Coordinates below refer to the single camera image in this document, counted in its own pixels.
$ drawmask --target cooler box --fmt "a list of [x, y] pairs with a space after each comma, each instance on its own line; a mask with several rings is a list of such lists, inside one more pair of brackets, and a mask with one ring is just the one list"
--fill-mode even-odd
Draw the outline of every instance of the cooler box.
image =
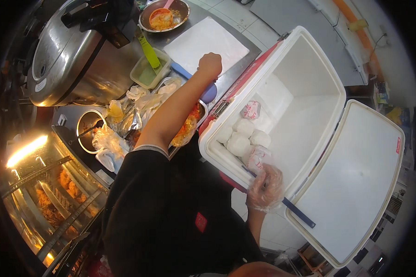
[[335, 268], [364, 246], [393, 193], [404, 132], [371, 108], [350, 100], [314, 38], [296, 27], [242, 74], [199, 129], [202, 156], [239, 186], [254, 178], [216, 136], [232, 126], [249, 100], [264, 113], [257, 129], [283, 172], [285, 197], [316, 225], [284, 206], [285, 218]]

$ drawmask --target orange scoop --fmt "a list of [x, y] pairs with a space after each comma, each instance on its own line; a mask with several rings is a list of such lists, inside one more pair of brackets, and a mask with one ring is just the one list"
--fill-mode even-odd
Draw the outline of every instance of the orange scoop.
[[155, 21], [172, 23], [172, 12], [168, 9], [174, 0], [168, 0], [163, 8], [158, 8], [150, 15], [150, 25], [154, 25]]

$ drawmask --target cutting board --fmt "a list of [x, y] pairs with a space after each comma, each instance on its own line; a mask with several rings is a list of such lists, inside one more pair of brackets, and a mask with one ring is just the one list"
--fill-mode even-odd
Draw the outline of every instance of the cutting board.
[[204, 54], [222, 56], [222, 76], [250, 51], [211, 17], [206, 17], [178, 36], [163, 50], [191, 75], [197, 71]]

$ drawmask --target rice cooker lid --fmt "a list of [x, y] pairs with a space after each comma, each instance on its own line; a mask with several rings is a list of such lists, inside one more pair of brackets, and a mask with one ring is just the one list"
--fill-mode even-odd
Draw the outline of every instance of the rice cooker lid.
[[37, 106], [59, 104], [72, 91], [83, 69], [86, 70], [86, 63], [104, 42], [95, 30], [81, 32], [79, 24], [71, 28], [63, 24], [61, 16], [67, 4], [74, 1], [63, 4], [40, 34], [28, 76], [30, 99]]

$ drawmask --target red logo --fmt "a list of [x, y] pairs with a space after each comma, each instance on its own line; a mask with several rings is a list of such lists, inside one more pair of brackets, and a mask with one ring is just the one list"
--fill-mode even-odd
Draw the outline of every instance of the red logo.
[[207, 225], [207, 219], [200, 213], [197, 213], [196, 227], [200, 230], [200, 232], [203, 233], [205, 231], [206, 225]]
[[398, 144], [396, 145], [396, 153], [399, 154], [399, 149], [401, 148], [401, 138], [398, 137]]

